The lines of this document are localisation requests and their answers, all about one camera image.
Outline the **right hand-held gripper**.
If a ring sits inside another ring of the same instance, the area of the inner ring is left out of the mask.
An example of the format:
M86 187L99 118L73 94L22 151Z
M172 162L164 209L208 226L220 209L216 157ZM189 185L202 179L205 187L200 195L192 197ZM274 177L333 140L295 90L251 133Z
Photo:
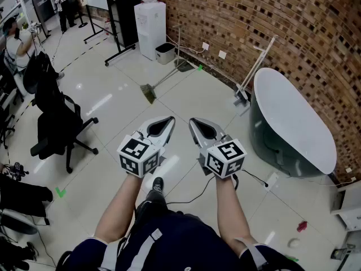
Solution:
M224 136L218 124L199 117L190 118L188 126L194 143L200 148L198 161L203 169L221 179L241 170L247 152L237 138ZM215 139L220 140L211 145Z

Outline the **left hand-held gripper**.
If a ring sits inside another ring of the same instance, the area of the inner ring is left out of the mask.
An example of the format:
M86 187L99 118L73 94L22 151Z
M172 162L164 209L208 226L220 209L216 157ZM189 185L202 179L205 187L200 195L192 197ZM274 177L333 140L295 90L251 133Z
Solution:
M159 116L145 121L138 130L126 135L117 149L121 168L143 178L165 160L165 145L175 128L174 116Z

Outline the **grey broom with olive bristles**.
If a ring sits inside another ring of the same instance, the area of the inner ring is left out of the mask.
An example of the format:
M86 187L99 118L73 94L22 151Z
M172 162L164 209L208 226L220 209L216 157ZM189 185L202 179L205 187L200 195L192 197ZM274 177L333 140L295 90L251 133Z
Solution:
M171 76L174 72L178 71L180 69L180 67L185 65L187 62L188 62L188 59L182 59L181 63L178 63L174 69L172 69L167 75L165 75L160 81L158 81L154 85L145 84L145 85L140 86L140 90L142 91L145 98L150 102L150 104L152 104L157 98L155 89L161 83L163 83L169 76Z

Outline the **person's left forearm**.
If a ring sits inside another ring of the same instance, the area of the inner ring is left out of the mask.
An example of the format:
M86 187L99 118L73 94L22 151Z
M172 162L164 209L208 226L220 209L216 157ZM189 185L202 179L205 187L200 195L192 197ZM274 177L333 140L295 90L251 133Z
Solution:
M141 185L141 178L127 175L95 229L96 238L111 243L126 235Z

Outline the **person's left black shoe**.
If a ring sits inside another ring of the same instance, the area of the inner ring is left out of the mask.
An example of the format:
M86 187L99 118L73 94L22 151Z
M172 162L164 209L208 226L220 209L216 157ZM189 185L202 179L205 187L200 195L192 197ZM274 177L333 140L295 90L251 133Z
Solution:
M158 193L163 193L163 189L164 189L164 180L162 177L156 177L153 180L153 184L152 184L152 190L157 191Z

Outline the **person's black trousers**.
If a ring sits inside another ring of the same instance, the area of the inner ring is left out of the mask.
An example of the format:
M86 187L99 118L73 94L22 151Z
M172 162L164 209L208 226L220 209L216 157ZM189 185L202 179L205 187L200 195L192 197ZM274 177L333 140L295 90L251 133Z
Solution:
M152 189L145 200L136 209L136 219L142 217L155 217L166 214L169 211L162 191Z

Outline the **white power strip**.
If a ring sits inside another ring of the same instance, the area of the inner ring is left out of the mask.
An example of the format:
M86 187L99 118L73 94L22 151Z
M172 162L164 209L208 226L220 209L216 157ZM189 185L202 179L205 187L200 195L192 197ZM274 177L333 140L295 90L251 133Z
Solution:
M264 184L265 190L270 191L274 184L277 182L278 178L279 175L276 172L271 173Z

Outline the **black office chair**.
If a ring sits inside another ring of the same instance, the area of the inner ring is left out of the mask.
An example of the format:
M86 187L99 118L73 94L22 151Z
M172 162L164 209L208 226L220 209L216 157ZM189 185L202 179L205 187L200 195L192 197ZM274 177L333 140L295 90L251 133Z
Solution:
M32 54L23 79L26 91L34 95L32 105L42 111L37 120L38 142L30 149L30 154L41 160L65 154L66 170L71 174L71 154L75 144L94 155L99 153L97 148L77 139L90 124L97 124L98 118L83 121L81 107L59 90L55 72L51 70L51 62L45 53Z

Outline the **white water dispenser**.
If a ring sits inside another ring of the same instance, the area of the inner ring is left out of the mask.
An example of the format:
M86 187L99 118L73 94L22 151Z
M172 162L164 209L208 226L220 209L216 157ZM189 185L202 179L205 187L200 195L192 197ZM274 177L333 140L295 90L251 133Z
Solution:
M166 42L166 4L141 3L134 6L140 53L156 60L156 48Z

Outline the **person's dark shirt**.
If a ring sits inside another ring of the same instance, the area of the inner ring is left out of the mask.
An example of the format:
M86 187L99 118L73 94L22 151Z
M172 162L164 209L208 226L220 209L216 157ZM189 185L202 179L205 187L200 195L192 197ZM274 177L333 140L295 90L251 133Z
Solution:
M168 212L155 217L131 235L124 249L117 248L115 271L127 271L145 239L156 229L162 232L141 271L257 271L250 252L240 256L202 221ZM58 265L59 271L100 271L105 249L100 239L87 238ZM264 244L255 244L268 262L261 271L304 271L294 261Z

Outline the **black rolling panel rack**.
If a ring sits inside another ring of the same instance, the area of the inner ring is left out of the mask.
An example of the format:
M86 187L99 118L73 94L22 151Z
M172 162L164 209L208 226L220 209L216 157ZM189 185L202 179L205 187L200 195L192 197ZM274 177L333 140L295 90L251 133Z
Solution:
M134 6L138 4L140 4L140 0L107 0L111 35L115 39L118 52L104 61L106 67L114 58L126 51L136 49L138 34Z

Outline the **black stanchion pole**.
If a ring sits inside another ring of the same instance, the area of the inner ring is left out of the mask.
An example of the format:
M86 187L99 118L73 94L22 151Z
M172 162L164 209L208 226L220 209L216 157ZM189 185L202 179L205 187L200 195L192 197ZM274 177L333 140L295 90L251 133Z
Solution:
M79 28L83 28L83 27L87 26L87 22L84 22L84 21L83 21L83 18L82 18L82 13L81 13L81 10L80 10L80 5L79 5L80 0L76 0L76 2L77 2L78 18L79 18L79 20L80 20L80 24L79 24L78 27L79 27Z

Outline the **white machine cabinet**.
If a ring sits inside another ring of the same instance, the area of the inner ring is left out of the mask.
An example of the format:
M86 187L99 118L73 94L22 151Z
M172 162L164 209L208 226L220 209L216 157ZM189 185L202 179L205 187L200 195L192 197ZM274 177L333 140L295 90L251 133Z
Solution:
M331 214L339 216L347 231L361 230L361 180L338 188Z

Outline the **grey floor equipment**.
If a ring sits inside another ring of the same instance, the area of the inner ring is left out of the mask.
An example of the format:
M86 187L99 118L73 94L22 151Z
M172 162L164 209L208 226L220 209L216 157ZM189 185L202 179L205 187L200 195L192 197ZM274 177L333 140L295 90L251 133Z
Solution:
M333 250L331 259L341 262L336 271L361 271L361 230L348 232L342 247Z

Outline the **grey long-handled dustpan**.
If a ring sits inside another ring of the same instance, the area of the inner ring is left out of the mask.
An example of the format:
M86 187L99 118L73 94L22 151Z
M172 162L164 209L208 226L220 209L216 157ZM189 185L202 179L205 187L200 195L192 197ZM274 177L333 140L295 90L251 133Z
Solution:
M176 61L174 62L175 68L176 70L178 70L179 72L187 72L190 71L192 69L194 69L194 67L188 62L187 59L182 59L180 57L180 50L181 50L181 28L182 26L180 24L173 26L173 28L178 30L178 40L177 40L177 58Z

